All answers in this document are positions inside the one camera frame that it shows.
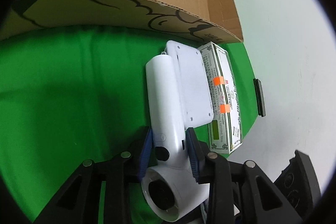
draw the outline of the white wall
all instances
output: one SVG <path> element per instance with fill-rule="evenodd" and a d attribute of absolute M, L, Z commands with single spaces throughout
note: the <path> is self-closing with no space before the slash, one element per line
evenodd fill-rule
<path fill-rule="evenodd" d="M 336 42 L 328 19 L 316 0 L 235 3 L 266 117 L 230 160 L 255 160 L 275 180 L 299 149 L 325 189 L 336 155 Z"/>

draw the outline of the white cylinder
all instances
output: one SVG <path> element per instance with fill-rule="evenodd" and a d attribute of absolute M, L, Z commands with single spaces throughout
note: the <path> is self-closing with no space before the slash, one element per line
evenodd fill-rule
<path fill-rule="evenodd" d="M 146 64 L 147 92 L 159 164 L 185 168 L 189 162 L 173 60 L 157 55 Z"/>
<path fill-rule="evenodd" d="M 174 195 L 174 206 L 167 210 L 158 208 L 150 196 L 148 186 L 156 180 L 164 181 Z M 151 209 L 168 222 L 180 219 L 209 197 L 209 184 L 198 184 L 190 168 L 174 169 L 166 165 L 147 168 L 141 186 L 143 195 Z"/>

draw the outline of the black oval button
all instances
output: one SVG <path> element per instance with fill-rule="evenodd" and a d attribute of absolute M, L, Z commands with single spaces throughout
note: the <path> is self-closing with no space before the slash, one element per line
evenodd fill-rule
<path fill-rule="evenodd" d="M 169 151 L 163 146 L 155 147 L 155 157 L 157 160 L 166 161 L 169 159 Z"/>

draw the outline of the orange tape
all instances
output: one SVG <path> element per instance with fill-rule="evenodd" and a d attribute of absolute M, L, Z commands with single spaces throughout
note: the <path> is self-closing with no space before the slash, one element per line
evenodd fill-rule
<path fill-rule="evenodd" d="M 230 105 L 226 104 L 226 105 L 219 105 L 219 111 L 221 113 L 229 113 L 230 112 Z"/>
<path fill-rule="evenodd" d="M 225 81 L 224 81 L 224 77 L 223 76 L 218 76 L 218 77 L 215 77 L 213 79 L 213 84 L 214 85 L 220 85 L 220 84 L 224 85 L 224 83 L 225 83 Z"/>

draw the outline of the green surface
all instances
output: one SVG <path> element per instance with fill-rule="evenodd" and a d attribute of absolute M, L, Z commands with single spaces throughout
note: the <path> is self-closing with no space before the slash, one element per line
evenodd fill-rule
<path fill-rule="evenodd" d="M 34 220 L 84 159 L 108 160 L 150 125 L 145 64 L 173 35 L 117 27 L 32 31 L 0 44 L 0 172 Z M 232 55 L 243 134 L 257 117 L 253 72 L 243 44 Z M 205 127 L 198 138 L 208 140 Z M 134 223 L 160 223 L 130 185 Z"/>

